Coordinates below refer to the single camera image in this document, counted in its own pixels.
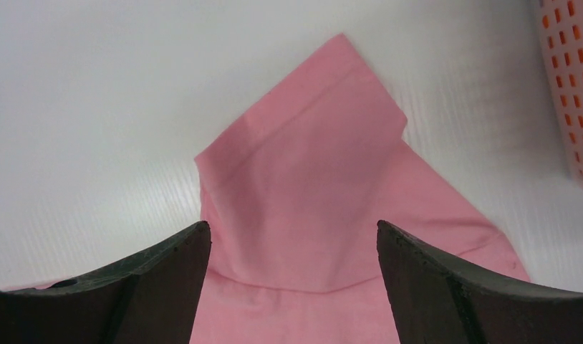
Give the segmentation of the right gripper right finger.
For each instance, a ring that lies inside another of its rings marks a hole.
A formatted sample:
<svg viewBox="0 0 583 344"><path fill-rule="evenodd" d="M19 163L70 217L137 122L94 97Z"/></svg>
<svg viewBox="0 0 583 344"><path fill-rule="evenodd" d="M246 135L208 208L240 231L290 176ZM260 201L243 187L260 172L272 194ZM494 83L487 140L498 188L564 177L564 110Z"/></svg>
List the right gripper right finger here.
<svg viewBox="0 0 583 344"><path fill-rule="evenodd" d="M377 224L401 343L583 343L583 293L499 274Z"/></svg>

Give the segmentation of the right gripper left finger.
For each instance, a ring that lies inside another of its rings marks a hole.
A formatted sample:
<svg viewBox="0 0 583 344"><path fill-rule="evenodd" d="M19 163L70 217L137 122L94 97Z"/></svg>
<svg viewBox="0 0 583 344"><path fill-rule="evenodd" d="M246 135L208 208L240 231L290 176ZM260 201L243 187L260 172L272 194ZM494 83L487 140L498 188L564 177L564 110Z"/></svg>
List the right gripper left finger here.
<svg viewBox="0 0 583 344"><path fill-rule="evenodd" d="M0 343L188 343L210 251L200 221L49 287L0 291Z"/></svg>

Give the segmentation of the pink t-shirt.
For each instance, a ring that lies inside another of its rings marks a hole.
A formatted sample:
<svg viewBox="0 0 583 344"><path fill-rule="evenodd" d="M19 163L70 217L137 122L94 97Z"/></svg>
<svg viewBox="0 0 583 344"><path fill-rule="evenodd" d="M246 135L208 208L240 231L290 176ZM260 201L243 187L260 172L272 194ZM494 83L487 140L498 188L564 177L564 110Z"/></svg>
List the pink t-shirt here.
<svg viewBox="0 0 583 344"><path fill-rule="evenodd" d="M211 251L188 343L397 343L381 219L529 278L506 236L403 141L405 125L339 34L196 157Z"/></svg>

